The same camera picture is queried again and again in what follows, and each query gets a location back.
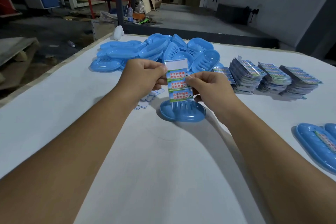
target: person's left hand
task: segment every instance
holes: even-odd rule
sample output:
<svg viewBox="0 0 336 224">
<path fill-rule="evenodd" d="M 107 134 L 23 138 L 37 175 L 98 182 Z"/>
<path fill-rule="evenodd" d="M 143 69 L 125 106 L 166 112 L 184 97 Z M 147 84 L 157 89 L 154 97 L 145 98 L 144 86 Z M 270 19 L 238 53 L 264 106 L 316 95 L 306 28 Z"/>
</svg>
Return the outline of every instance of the person's left hand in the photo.
<svg viewBox="0 0 336 224">
<path fill-rule="evenodd" d="M 131 59 L 127 62 L 115 90 L 122 96 L 137 104 L 139 99 L 152 90 L 161 89 L 167 85 L 167 68 L 164 64 L 146 59 Z"/>
</svg>

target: hand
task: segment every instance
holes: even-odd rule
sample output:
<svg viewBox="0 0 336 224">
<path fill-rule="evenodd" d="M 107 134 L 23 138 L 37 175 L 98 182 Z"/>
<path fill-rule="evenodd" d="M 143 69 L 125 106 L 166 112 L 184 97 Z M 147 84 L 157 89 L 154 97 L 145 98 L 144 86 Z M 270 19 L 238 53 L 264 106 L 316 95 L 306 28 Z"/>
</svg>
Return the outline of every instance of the hand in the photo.
<svg viewBox="0 0 336 224">
<path fill-rule="evenodd" d="M 194 88 L 194 95 L 199 94 L 195 101 L 203 101 L 222 123 L 222 114 L 241 104 L 224 74 L 199 72 L 186 77 L 185 81 Z"/>
<path fill-rule="evenodd" d="M 167 68 L 162 63 L 131 59 L 127 62 L 115 90 L 132 105 L 137 106 L 139 99 L 152 90 L 161 89 L 161 85 L 167 85 L 166 72 Z"/>
</svg>

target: person's right hand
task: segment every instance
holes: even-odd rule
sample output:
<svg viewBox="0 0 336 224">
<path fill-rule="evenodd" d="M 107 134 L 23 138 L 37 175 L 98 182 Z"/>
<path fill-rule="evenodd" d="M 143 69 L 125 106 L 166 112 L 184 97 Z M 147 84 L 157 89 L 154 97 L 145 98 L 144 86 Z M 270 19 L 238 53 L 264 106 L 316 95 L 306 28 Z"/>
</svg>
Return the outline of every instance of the person's right hand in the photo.
<svg viewBox="0 0 336 224">
<path fill-rule="evenodd" d="M 188 85 L 194 88 L 195 101 L 203 101 L 212 110 L 217 118 L 241 102 L 235 95 L 228 79 L 224 74 L 215 72 L 194 73 L 185 78 Z"/>
</svg>

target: white workbench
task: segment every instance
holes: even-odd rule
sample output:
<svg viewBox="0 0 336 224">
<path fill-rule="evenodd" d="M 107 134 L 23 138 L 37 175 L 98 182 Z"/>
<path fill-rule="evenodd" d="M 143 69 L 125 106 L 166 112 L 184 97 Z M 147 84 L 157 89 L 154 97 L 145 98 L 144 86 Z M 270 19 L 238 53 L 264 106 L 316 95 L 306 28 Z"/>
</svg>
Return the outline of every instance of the white workbench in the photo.
<svg viewBox="0 0 336 224">
<path fill-rule="evenodd" d="M 121 40 L 145 39 L 125 35 Z M 84 52 L 0 109 L 0 177 L 51 141 L 115 86 L 121 72 L 88 69 L 98 48 Z M 214 44 L 214 48 L 226 66 L 241 55 L 255 64 L 298 66 L 324 82 L 307 95 L 307 100 L 238 95 L 317 166 L 293 137 L 291 128 L 300 122 L 336 123 L 336 68 L 291 52 L 223 44 Z M 167 91 L 147 109 L 132 111 L 75 223 L 268 222 L 268 210 L 228 129 L 209 110 L 207 118 L 195 124 L 164 121 L 156 110 L 166 99 Z M 322 172 L 336 180 L 335 175 Z"/>
</svg>

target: water bottle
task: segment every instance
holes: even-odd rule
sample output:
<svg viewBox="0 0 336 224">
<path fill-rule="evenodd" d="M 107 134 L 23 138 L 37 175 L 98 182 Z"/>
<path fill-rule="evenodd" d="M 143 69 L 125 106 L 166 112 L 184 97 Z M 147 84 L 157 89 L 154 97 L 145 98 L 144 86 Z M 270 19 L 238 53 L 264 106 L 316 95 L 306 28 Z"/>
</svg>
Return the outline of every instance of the water bottle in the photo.
<svg viewBox="0 0 336 224">
<path fill-rule="evenodd" d="M 129 8 L 127 9 L 127 20 L 128 20 L 129 22 L 132 22 L 132 21 L 133 21 L 133 9 L 132 9 L 132 7 L 129 7 Z"/>
</svg>

